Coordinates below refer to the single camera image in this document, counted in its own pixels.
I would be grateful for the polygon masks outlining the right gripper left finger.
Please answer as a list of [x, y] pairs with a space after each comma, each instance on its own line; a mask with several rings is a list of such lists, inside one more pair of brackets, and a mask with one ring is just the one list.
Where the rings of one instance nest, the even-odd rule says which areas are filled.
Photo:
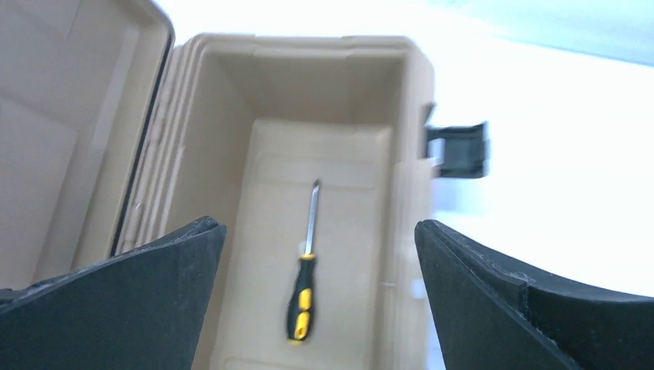
[[3, 369], [189, 369], [227, 229], [202, 217], [89, 267], [1, 292]]

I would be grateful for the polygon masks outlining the yellow black handled screwdriver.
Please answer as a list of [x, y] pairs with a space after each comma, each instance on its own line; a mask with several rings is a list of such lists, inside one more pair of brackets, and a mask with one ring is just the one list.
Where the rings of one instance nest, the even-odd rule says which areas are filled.
[[316, 179], [312, 185], [305, 248], [298, 259], [299, 269], [295, 278], [293, 292], [288, 302], [286, 332], [287, 339], [294, 344], [301, 344], [306, 341], [311, 334], [312, 321], [315, 316], [314, 290], [316, 257], [313, 253], [313, 244], [320, 186], [320, 179]]

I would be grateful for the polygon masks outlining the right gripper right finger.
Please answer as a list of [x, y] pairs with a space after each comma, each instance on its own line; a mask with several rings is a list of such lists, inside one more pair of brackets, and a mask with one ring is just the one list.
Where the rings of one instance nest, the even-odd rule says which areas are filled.
[[437, 220], [414, 239], [448, 369], [651, 369], [653, 299], [583, 284]]

